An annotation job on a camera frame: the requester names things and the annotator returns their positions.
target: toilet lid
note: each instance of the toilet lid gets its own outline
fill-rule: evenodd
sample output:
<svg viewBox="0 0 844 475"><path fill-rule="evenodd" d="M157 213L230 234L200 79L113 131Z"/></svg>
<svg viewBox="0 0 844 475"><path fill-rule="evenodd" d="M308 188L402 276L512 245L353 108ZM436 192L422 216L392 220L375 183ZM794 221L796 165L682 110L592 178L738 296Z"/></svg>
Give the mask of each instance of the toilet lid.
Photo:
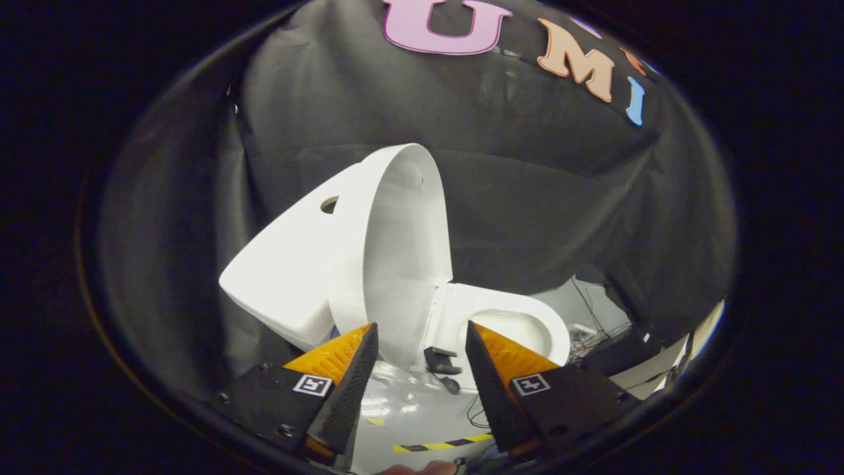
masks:
<svg viewBox="0 0 844 475"><path fill-rule="evenodd" d="M329 305L341 333L378 324L381 355L414 364L438 286L452 279L440 173L417 144L378 150L338 197Z"/></svg>

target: black fabric backdrop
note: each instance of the black fabric backdrop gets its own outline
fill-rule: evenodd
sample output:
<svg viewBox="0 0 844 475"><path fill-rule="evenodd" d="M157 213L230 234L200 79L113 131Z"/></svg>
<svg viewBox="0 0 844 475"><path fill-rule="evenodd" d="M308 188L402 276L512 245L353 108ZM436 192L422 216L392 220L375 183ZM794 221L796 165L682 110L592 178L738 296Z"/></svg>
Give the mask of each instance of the black fabric backdrop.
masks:
<svg viewBox="0 0 844 475"><path fill-rule="evenodd" d="M730 284L737 230L724 158L701 121L651 73L637 127L625 109L626 76L638 73L615 40L538 3L498 4L513 16L497 48L445 57L389 43L381 2L307 3L165 94L95 211L99 283L145 366L205 397L259 361L290 359L222 294L219 273L318 184L408 142L440 168L455 281L531 294L590 266L665 346L709 313ZM463 34L471 12L449 2L431 28ZM539 17L614 60L612 103L536 64Z"/></svg>

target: hand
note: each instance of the hand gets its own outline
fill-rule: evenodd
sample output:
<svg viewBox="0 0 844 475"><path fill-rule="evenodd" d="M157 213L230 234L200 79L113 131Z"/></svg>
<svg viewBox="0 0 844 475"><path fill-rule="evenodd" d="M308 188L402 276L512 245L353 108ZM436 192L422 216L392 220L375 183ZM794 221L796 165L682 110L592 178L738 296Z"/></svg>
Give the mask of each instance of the hand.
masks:
<svg viewBox="0 0 844 475"><path fill-rule="evenodd" d="M404 465L393 465L380 475L454 475L456 471L457 466L449 461L432 460L419 472Z"/></svg>

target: yellow and black tape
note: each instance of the yellow and black tape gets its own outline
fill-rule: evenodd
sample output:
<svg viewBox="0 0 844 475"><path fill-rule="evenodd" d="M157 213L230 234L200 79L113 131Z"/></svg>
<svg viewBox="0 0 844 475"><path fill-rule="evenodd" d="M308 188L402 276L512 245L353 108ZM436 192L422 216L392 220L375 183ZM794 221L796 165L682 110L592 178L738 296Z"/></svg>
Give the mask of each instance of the yellow and black tape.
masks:
<svg viewBox="0 0 844 475"><path fill-rule="evenodd" d="M420 444L420 445L394 445L393 452L425 452L428 450L444 450L453 449L461 445L474 444L475 442L483 442L484 440L492 439L492 433L473 435L465 439L449 440L448 442L436 442L434 444Z"/></svg>

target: toilet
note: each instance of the toilet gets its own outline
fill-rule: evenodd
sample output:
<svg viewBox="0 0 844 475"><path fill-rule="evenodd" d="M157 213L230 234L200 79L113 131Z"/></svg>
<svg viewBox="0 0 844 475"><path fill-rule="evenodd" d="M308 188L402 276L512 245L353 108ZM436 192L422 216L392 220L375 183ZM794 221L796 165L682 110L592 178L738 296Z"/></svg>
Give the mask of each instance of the toilet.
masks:
<svg viewBox="0 0 844 475"><path fill-rule="evenodd" d="M399 368L424 372L427 347L455 352L462 372L450 377L463 390L475 390L464 351L470 320L565 364L569 334L551 307L452 278L440 174L428 150L408 144L377 150L309 193L219 283L305 351L335 326L343 334L377 322L380 354Z"/></svg>

